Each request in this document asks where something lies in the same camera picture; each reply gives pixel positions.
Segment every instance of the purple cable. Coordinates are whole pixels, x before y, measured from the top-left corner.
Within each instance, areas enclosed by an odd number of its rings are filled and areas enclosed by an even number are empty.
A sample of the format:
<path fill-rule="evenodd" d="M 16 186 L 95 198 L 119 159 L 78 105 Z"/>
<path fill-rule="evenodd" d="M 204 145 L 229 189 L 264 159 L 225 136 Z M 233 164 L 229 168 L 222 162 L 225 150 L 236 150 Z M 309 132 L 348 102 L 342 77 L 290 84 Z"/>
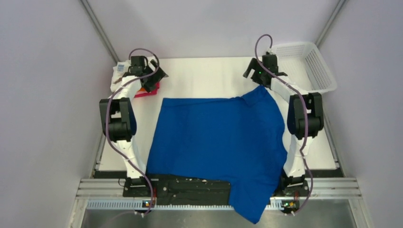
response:
<path fill-rule="evenodd" d="M 126 82 L 125 84 L 123 84 L 118 90 L 116 90 L 116 91 L 111 95 L 111 97 L 109 98 L 109 101 L 108 101 L 108 106 L 107 106 L 107 108 L 106 108 L 106 113 L 107 113 L 107 114 L 106 114 L 106 127 L 105 127 L 106 130 L 105 130 L 105 134 L 106 134 L 106 139 L 107 139 L 109 145 L 112 147 L 112 149 L 114 149 L 114 151 L 116 151 L 118 154 L 120 154 L 122 157 L 124 157 L 124 159 L 126 159 L 127 162 L 128 162 L 136 171 L 138 171 L 138 172 L 144 177 L 144 179 L 147 181 L 148 187 L 150 188 L 150 192 L 151 192 L 151 202 L 150 202 L 150 205 L 149 205 L 149 207 L 148 207 L 148 210 L 144 213 L 144 214 L 146 215 L 146 214 L 148 214 L 148 213 L 151 211 L 151 208 L 152 208 L 152 206 L 153 206 L 154 192 L 153 192 L 153 187 L 152 187 L 152 185 L 151 185 L 151 182 L 150 182 L 150 180 L 148 179 L 148 177 L 145 175 L 145 173 L 143 173 L 139 168 L 137 168 L 136 165 L 134 165 L 134 164 L 132 163 L 132 161 L 129 160 L 129 158 L 128 158 L 125 154 L 123 154 L 122 152 L 120 152 L 120 151 L 112 144 L 111 139 L 109 138 L 109 112 L 110 112 L 110 109 L 111 109 L 111 103 L 112 103 L 113 98 L 114 98 L 118 93 L 120 93 L 120 91 L 122 91 L 122 89 L 123 89 L 125 86 L 127 86 L 128 84 L 130 84 L 130 83 L 132 83 L 132 82 L 134 82 L 134 81 L 136 81 L 136 80 L 142 79 L 142 78 L 150 77 L 150 76 L 152 76 L 153 74 L 155 74 L 155 73 L 158 71 L 158 69 L 160 68 L 160 60 L 158 59 L 157 55 L 154 54 L 152 51 L 147 50 L 147 49 L 145 49 L 145 48 L 136 48 L 136 49 L 134 49 L 133 51 L 130 52 L 129 58 L 132 56 L 132 53 L 133 53 L 133 52 L 138 51 L 138 50 L 143 50 L 143 51 L 147 51 L 147 52 L 151 53 L 151 54 L 155 57 L 155 59 L 157 60 L 157 68 L 156 68 L 152 73 L 150 73 L 150 74 L 147 74 L 147 75 L 144 75 L 144 76 L 141 76 L 141 77 L 136 77 L 135 79 L 132 79 L 132 80 Z M 123 215 L 123 214 L 125 214 L 125 213 L 121 213 L 121 214 L 119 214 L 119 215 L 113 217 L 111 220 L 109 220 L 109 221 L 106 222 L 105 224 L 108 224 L 110 221 L 114 220 L 115 218 L 117 218 L 117 217 L 119 217 L 120 215 Z"/>
<path fill-rule="evenodd" d="M 292 91 L 294 91 L 294 92 L 298 95 L 299 99 L 301 100 L 302 108 L 303 108 L 303 111 L 304 111 L 304 121 L 305 121 L 304 141 L 302 142 L 302 146 L 301 146 L 301 148 L 299 149 L 299 152 L 301 153 L 302 160 L 304 161 L 304 165 L 305 165 L 305 167 L 307 168 L 308 174 L 309 174 L 309 176 L 310 176 L 310 178 L 311 178 L 311 185 L 310 185 L 311 187 L 309 188 L 309 192 L 308 192 L 307 198 L 306 198 L 305 201 L 302 203 L 302 205 L 299 207 L 299 209 L 294 213 L 294 215 L 295 215 L 295 214 L 297 214 L 302 208 L 305 207 L 306 203 L 308 202 L 309 197 L 310 197 L 311 194 L 312 194 L 312 189 L 313 189 L 313 187 L 314 187 L 314 178 L 313 178 L 312 172 L 311 172 L 311 170 L 309 169 L 308 164 L 307 164 L 307 161 L 306 161 L 305 156 L 304 156 L 304 153 L 302 152 L 303 149 L 305 148 L 306 144 L 307 144 L 307 138 L 308 138 L 308 114 L 307 114 L 307 106 L 306 106 L 306 104 L 305 104 L 305 102 L 304 102 L 304 98 L 303 98 L 302 94 L 301 94 L 296 88 L 292 87 L 290 84 L 288 84 L 287 82 L 285 82 L 283 79 L 281 79 L 281 78 L 279 78 L 277 75 L 273 74 L 269 69 L 265 68 L 265 67 L 263 66 L 262 62 L 259 60 L 259 57 L 258 57 L 258 44 L 259 44 L 259 41 L 260 41 L 263 37 L 269 37 L 269 38 L 270 38 L 270 41 L 271 41 L 271 43 L 270 43 L 270 48 L 271 48 L 271 46 L 273 45 L 273 38 L 272 38 L 271 35 L 269 35 L 269 34 L 263 34 L 263 35 L 261 35 L 261 36 L 259 37 L 259 39 L 256 41 L 256 44 L 255 44 L 255 57 L 256 57 L 256 59 L 257 59 L 259 65 L 260 65 L 267 73 L 269 73 L 271 76 L 273 76 L 274 78 L 276 78 L 278 81 L 280 81 L 280 82 L 282 82 L 283 84 L 285 84 L 288 88 L 290 88 Z"/>

